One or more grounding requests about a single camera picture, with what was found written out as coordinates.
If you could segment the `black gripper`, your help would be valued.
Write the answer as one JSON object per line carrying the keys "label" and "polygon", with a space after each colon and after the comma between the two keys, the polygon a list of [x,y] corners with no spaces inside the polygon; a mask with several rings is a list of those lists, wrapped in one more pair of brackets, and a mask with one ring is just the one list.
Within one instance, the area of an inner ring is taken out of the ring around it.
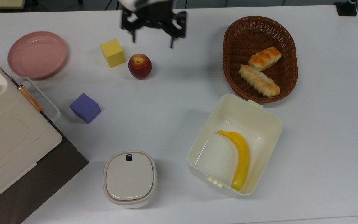
{"label": "black gripper", "polygon": [[172,0],[127,0],[121,14],[121,29],[132,35],[141,27],[163,29],[171,37],[170,48],[177,39],[186,37],[187,11],[172,11]]}

